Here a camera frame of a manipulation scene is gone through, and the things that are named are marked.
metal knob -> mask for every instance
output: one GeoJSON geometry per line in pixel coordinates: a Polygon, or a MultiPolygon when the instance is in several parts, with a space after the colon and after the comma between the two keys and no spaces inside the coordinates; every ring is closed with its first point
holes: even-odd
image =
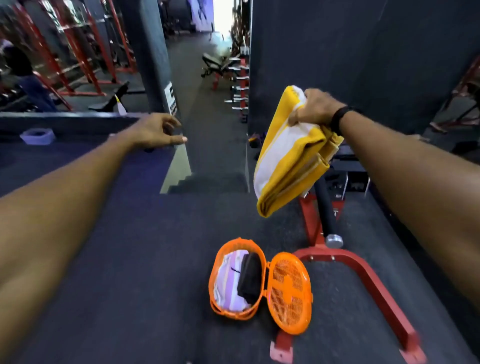
{"type": "Polygon", "coordinates": [[[340,249],[343,246],[343,239],[340,235],[329,234],[325,239],[327,248],[340,249]]]}

left hand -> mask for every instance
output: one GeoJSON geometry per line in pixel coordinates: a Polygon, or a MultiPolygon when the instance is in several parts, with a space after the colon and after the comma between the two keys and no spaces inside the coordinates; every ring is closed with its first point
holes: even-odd
{"type": "Polygon", "coordinates": [[[180,121],[170,114],[153,113],[141,118],[132,126],[118,133],[133,146],[139,148],[161,148],[185,144],[183,135],[172,135],[175,128],[181,127],[180,121]]]}

basket lid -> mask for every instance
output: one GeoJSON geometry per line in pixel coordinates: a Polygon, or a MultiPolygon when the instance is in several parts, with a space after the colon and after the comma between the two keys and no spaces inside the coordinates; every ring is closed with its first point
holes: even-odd
{"type": "Polygon", "coordinates": [[[265,296],[275,322],[290,335],[304,332],[312,318],[312,287],[303,263],[291,253],[275,255],[269,264],[265,296]]]}

yellow towel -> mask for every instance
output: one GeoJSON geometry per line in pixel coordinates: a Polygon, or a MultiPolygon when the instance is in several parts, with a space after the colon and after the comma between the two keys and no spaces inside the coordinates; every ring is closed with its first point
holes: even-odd
{"type": "Polygon", "coordinates": [[[295,197],[306,194],[329,168],[343,138],[325,126],[299,123],[288,116],[305,105],[306,97],[288,86],[276,108],[253,177],[258,213],[267,218],[295,197]]]}

dumbbell rack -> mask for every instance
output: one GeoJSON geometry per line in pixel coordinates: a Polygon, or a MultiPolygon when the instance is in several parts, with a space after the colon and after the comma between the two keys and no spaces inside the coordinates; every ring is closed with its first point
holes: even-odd
{"type": "Polygon", "coordinates": [[[240,61],[239,66],[231,66],[228,69],[233,71],[237,76],[233,76],[231,80],[233,82],[238,81],[237,86],[232,86],[232,89],[235,91],[240,91],[240,94],[234,94],[232,99],[225,100],[226,103],[237,103],[239,106],[232,106],[232,110],[240,111],[240,119],[242,123],[247,122],[248,118],[248,90],[250,88],[250,76],[247,74],[247,71],[250,70],[250,67],[247,65],[245,58],[230,58],[231,61],[240,61]]]}

